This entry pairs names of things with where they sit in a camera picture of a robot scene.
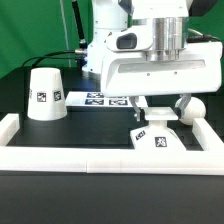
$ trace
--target black table surface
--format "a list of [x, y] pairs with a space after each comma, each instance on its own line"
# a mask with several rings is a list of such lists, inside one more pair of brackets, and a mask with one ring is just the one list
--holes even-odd
[[[99, 91], [77, 69], [62, 68], [69, 91]], [[0, 79], [0, 119], [19, 113], [21, 128], [11, 146], [128, 148], [130, 130], [142, 127], [134, 111], [68, 108], [54, 122], [27, 118], [30, 68], [17, 68]], [[198, 94], [206, 119], [223, 139], [223, 90]], [[148, 98], [151, 106], [174, 105], [178, 96]], [[191, 128], [169, 123], [190, 149], [198, 143]], [[0, 224], [222, 224], [222, 176], [0, 172]]]

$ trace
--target white cup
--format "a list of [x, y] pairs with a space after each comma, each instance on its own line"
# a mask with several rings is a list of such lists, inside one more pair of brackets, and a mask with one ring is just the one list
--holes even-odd
[[61, 73], [56, 68], [31, 70], [28, 117], [34, 120], [57, 120], [67, 115]]

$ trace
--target metal cylinder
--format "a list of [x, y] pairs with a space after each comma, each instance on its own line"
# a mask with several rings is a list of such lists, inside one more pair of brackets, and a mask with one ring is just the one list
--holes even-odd
[[148, 61], [167, 61], [179, 58], [186, 47], [188, 18], [154, 18], [151, 21], [153, 44], [147, 52]]

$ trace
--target white block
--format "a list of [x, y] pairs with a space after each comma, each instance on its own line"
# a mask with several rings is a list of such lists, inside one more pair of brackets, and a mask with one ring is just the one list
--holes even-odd
[[193, 122], [193, 134], [204, 151], [224, 152], [224, 144], [211, 126], [203, 118], [196, 118]]
[[6, 146], [19, 128], [19, 115], [7, 114], [0, 122], [0, 146]]

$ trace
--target green wall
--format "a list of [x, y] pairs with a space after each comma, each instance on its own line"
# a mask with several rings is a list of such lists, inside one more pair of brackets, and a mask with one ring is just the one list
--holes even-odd
[[[91, 41], [91, 0], [79, 0], [78, 3], [86, 39]], [[78, 35], [71, 0], [0, 0], [0, 77], [20, 67], [28, 58], [67, 49], [61, 4], [66, 19], [68, 48], [74, 49], [78, 47]], [[219, 0], [206, 16], [191, 18], [191, 28], [224, 40], [223, 11], [224, 0]], [[68, 60], [46, 60], [44, 64], [69, 66]]]

